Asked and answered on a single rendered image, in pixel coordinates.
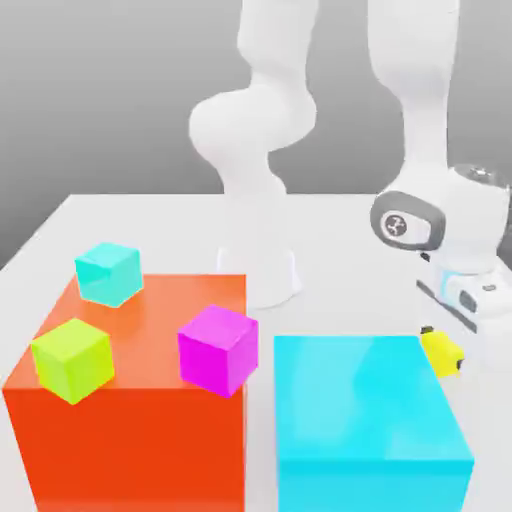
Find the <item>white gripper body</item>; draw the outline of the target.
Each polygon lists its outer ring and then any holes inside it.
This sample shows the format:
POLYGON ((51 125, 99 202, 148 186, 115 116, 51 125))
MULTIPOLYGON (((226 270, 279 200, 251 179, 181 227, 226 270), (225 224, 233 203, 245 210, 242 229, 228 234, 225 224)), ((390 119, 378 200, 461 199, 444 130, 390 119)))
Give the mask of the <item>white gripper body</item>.
POLYGON ((512 288, 501 278, 442 278, 416 286, 477 337, 475 351, 494 370, 512 371, 512 288))

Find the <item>small yellow cube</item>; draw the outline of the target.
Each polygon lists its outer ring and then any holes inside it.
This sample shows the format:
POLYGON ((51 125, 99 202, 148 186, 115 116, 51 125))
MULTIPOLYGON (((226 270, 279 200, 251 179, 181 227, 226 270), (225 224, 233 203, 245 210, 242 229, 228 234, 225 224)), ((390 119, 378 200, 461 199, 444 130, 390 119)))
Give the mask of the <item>small yellow cube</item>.
POLYGON ((456 368, 459 359, 465 359, 464 350, 454 343, 446 333, 434 330, 420 334, 420 341, 427 358, 438 378, 458 375, 456 368))

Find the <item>small magenta cube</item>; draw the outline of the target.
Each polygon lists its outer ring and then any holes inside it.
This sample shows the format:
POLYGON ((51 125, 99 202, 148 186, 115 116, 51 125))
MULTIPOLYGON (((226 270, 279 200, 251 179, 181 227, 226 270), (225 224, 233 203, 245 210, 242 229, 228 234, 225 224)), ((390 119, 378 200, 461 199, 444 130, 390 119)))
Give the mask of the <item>small magenta cube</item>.
POLYGON ((181 378, 229 398, 258 367, 259 324, 210 305, 178 330, 181 378))

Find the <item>small turquoise cube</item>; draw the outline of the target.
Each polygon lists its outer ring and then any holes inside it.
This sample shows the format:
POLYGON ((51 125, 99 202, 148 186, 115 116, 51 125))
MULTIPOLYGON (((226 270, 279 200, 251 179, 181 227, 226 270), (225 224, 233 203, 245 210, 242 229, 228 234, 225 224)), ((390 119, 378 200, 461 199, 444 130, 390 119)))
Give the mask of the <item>small turquoise cube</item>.
POLYGON ((83 300, 119 308, 143 289, 140 251, 114 243, 100 243, 75 258, 83 300))

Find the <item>small lime cube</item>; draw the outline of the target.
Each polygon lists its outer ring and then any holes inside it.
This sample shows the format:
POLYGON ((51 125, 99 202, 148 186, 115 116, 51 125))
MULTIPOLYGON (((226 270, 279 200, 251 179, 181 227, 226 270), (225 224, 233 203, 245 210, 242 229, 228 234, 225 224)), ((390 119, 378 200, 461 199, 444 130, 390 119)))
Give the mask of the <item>small lime cube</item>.
POLYGON ((71 405, 115 376, 110 335, 78 318, 35 338, 31 351, 40 385, 71 405))

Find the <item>large cyan box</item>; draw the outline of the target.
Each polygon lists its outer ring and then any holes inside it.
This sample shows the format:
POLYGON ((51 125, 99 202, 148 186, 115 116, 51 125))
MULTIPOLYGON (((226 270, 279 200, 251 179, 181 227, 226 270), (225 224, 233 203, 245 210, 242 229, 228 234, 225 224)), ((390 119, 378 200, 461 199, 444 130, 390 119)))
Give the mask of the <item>large cyan box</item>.
POLYGON ((278 512, 462 512, 474 458, 414 336, 274 340, 278 512))

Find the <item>large orange box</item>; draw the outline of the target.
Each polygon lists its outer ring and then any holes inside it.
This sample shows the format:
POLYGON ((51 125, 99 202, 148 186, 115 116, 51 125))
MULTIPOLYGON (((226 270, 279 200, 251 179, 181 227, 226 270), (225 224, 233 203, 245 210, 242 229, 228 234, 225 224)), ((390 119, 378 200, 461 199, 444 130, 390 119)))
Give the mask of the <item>large orange box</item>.
POLYGON ((25 353, 3 386, 38 512, 245 512, 245 395, 182 381, 177 331, 216 304, 243 312, 245 280, 148 275, 122 307, 70 282, 42 324, 79 318, 108 333, 115 376, 71 405, 25 353))

